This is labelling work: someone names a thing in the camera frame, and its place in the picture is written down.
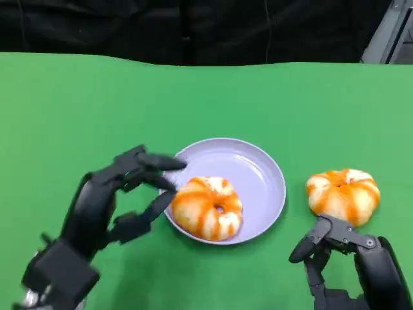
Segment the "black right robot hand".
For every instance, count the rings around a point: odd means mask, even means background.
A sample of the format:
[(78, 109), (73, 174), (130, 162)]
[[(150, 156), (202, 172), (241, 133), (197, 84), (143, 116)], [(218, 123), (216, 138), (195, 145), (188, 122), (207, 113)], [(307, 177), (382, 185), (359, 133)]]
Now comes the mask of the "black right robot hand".
[[(332, 251), (354, 254), (363, 294), (328, 289), (322, 272)], [(300, 240), (289, 262), (303, 262), (314, 309), (412, 309), (410, 291), (390, 242), (383, 236), (361, 234), (349, 222), (327, 214), (317, 216)]]

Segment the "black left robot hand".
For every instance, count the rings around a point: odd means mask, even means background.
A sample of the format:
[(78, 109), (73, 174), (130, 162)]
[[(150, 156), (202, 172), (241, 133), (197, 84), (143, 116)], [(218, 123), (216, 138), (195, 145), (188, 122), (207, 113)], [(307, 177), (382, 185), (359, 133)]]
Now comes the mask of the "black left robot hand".
[[(84, 175), (66, 214), (60, 237), (86, 260), (109, 243), (121, 244), (149, 233), (151, 223), (170, 205), (176, 186), (164, 171), (181, 171), (186, 162), (164, 154), (148, 153), (138, 145), (98, 171)], [(130, 192), (142, 183), (163, 190), (141, 214), (112, 215), (117, 191)]]

